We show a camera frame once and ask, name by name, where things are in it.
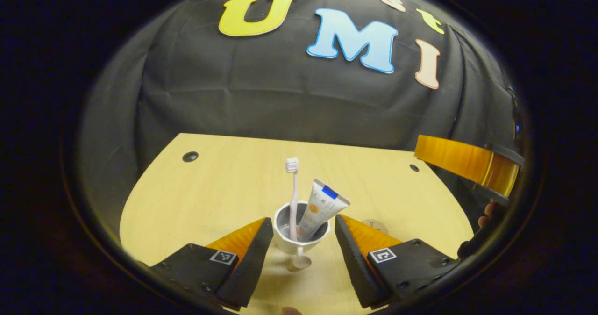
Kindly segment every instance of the white cup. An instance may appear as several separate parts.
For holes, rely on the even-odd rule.
[[[299,200],[297,202],[297,225],[303,217],[303,213],[307,208],[307,202]],[[284,204],[276,213],[274,213],[274,237],[272,241],[274,245],[281,251],[290,255],[303,255],[303,252],[309,251],[316,246],[322,239],[330,232],[330,221],[320,226],[316,233],[310,238],[310,241],[300,242],[289,239],[289,203]]]

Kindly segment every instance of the white toothbrush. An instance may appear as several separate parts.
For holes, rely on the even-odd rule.
[[[293,197],[289,204],[289,238],[293,241],[297,241],[297,194],[299,188],[297,188],[297,172],[299,171],[299,159],[290,158],[285,161],[286,172],[293,172]]]

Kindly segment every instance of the wooden table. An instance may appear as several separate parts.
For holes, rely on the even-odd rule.
[[[189,151],[199,157],[184,162]],[[179,134],[131,192],[120,223],[122,246],[152,266],[187,243],[207,245],[257,219],[273,218],[292,195],[285,159],[298,157],[299,200],[308,200],[313,179],[321,179],[351,200],[345,215],[377,219],[399,240],[420,238],[456,258],[461,242],[473,236],[468,219],[440,179],[413,154]],[[287,271],[289,256],[271,244],[256,291],[241,313],[277,315],[282,306],[304,315],[370,313],[359,305],[333,230],[307,252],[313,264],[300,272]]]

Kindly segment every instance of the blue label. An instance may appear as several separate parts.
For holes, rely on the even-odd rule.
[[[328,196],[331,196],[333,198],[333,200],[336,200],[338,194],[333,190],[330,189],[329,186],[325,185],[324,188],[322,189],[323,193],[326,193]]]

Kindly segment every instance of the finger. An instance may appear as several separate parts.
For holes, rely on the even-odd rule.
[[[280,310],[281,315],[301,315],[301,312],[293,307],[282,307]]]
[[[478,219],[478,225],[480,225],[480,227],[483,228],[487,221],[488,221],[488,217],[483,215],[480,217],[480,219]]]
[[[494,210],[496,209],[496,205],[497,205],[497,204],[498,204],[497,202],[495,202],[495,201],[491,200],[490,204],[488,204],[488,205],[485,207],[485,209],[484,209],[484,213],[486,213],[486,215],[491,215],[491,214],[492,214],[492,211],[494,211]]]

